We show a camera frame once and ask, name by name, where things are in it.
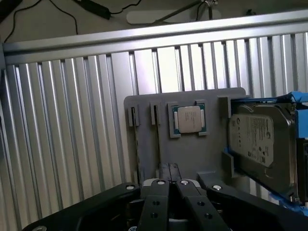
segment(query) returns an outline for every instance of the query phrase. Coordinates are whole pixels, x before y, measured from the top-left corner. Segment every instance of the gray plastic panel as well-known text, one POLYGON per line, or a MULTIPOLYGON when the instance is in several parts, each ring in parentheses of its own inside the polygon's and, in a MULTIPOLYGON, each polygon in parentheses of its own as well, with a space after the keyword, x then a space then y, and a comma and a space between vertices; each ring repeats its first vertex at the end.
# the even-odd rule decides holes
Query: gray plastic panel
POLYGON ((128 151, 130 156, 139 158, 141 181, 154 178, 160 162, 177 163, 182 178, 195 179, 199 171, 222 173, 221 152, 227 146, 228 117, 220 114, 220 96, 245 97, 245 90, 176 92, 128 96, 124 100, 128 151), (199 101, 205 102, 206 135, 200 136, 197 132, 173 137, 169 124, 170 104, 193 106, 199 101))

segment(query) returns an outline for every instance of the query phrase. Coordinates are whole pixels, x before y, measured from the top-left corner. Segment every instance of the screw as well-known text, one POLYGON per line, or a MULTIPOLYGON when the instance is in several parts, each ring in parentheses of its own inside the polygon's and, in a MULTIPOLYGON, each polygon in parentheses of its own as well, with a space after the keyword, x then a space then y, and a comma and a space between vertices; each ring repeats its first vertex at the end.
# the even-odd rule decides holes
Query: screw
POLYGON ((127 190, 132 190, 132 189, 134 189, 134 188, 135 188, 134 185, 128 185, 128 186, 126 186, 126 189, 127 189, 127 190))
POLYGON ((46 230, 47 230, 47 228, 45 226, 37 226, 32 231, 46 231, 46 230))
POLYGON ((219 186, 219 185, 214 185, 214 186, 213 186, 213 189, 216 189, 217 191, 219 191, 219 190, 221 190, 221 189, 222 189, 222 187, 221 187, 221 186, 219 186))
POLYGON ((186 185, 186 184, 188 184, 189 182, 187 181, 187 180, 182 180, 181 181, 181 184, 183 184, 183 185, 186 185))
POLYGON ((136 231, 137 230, 137 226, 132 226, 130 227, 130 229, 128 231, 136 231))

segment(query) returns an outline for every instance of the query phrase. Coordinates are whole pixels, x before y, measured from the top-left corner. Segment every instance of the metal rod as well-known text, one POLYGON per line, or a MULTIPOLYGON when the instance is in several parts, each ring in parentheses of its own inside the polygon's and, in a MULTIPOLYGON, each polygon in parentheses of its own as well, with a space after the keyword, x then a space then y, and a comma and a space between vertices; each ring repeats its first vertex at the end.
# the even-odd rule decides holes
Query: metal rod
POLYGON ((190 9, 191 7, 194 7, 195 5, 198 5, 200 2, 201 2, 200 0, 194 1, 194 2, 192 2, 191 4, 189 4, 189 5, 187 5, 187 6, 184 6, 183 8, 180 8, 180 9, 178 9, 178 10, 176 10, 176 11, 174 11, 174 12, 168 14, 168 15, 166 15, 165 17, 162 17, 162 18, 160 18, 160 19, 157 19, 156 21, 154 21, 154 22, 152 23, 152 25, 153 25, 153 24, 160 23, 160 22, 162 22, 162 21, 164 21, 164 20, 166 20, 166 19, 168 19, 168 18, 171 18, 172 16, 175 16, 175 15, 177 15, 177 14, 179 14, 179 13, 185 11, 185 10, 188 10, 188 9, 190 9))

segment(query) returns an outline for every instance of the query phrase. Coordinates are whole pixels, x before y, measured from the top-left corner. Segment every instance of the hard drive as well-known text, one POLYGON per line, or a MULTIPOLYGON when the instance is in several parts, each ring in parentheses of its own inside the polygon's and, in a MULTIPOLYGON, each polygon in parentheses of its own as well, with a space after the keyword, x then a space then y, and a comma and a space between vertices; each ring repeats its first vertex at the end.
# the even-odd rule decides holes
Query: hard drive
POLYGON ((235 167, 275 194, 304 204, 307 107, 288 95, 233 101, 231 110, 228 137, 235 167))

